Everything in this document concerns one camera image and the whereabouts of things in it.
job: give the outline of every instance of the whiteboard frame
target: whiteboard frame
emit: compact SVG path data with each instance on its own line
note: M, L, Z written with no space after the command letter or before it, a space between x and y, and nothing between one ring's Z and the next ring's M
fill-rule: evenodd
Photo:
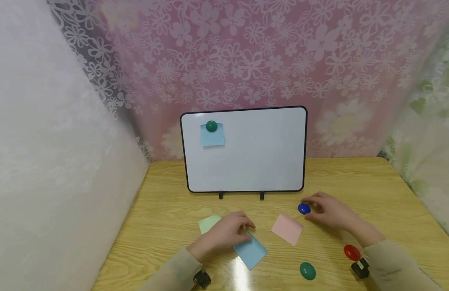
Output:
M308 122L308 110L305 106L282 106L282 107L270 107L270 108L249 108L249 109L237 109L237 110L212 110L212 111L196 111L196 112L185 112L179 117L179 125L181 127L181 141L182 141L182 154L184 155L184 168L186 171L186 183L187 190L190 193L219 193L220 191L191 191L189 188L189 179L187 174L187 160L186 160L186 149L184 147L184 131L182 130L182 117L187 114L197 114L197 113L217 113L217 112L233 112L233 111L251 111L251 110L273 110L273 109L286 109L286 108L304 108L305 110L305 135L304 135L304 165L302 166L304 172L302 173L302 186L299 190L271 190L265 192L299 192L304 189L305 186L305 160L306 148L307 148L307 122ZM246 190L246 191L223 191L224 193L247 193L247 192L261 192L261 190Z

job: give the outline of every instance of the sticky note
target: sticky note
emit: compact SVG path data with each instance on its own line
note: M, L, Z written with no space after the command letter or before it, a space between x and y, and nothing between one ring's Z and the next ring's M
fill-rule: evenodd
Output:
M271 228L271 231L286 242L296 246L297 240L302 232L302 226L288 215L281 213L273 228Z
M209 216L207 218L203 218L203 220L198 222L198 226L200 227L200 233L204 234L212 228L212 226L217 223L221 217L218 214L213 214L212 216Z
M223 130L223 124L217 123L216 125L218 125L218 128L216 128L216 131L214 132L207 131L205 124L200 126L200 138L203 147L225 145L225 131Z
M255 267L255 265L267 254L267 250L253 235L250 233L247 233L247 235L252 236L252 241L235 245L233 246L233 249L237 252L247 269L252 270L253 267Z

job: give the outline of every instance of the pink sticky note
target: pink sticky note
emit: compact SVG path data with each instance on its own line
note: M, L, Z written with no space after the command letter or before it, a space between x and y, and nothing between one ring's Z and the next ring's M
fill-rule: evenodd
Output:
M296 246L297 240L302 232L302 226L288 215L281 213L271 231L286 242Z

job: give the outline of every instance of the black wristband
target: black wristband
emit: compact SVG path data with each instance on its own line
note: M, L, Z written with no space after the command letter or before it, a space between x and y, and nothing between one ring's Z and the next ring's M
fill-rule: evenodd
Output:
M194 283L199 284L202 289L205 289L211 282L212 279L210 279L210 276L202 270L194 276Z

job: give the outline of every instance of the person's right hand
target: person's right hand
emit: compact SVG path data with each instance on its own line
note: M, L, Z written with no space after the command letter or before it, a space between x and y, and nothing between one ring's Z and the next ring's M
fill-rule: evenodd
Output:
M305 219L326 224L335 229L351 232L354 227L362 222L362 219L346 206L343 202L323 192L317 192L312 196L301 200L303 203L314 204L319 213L310 212Z

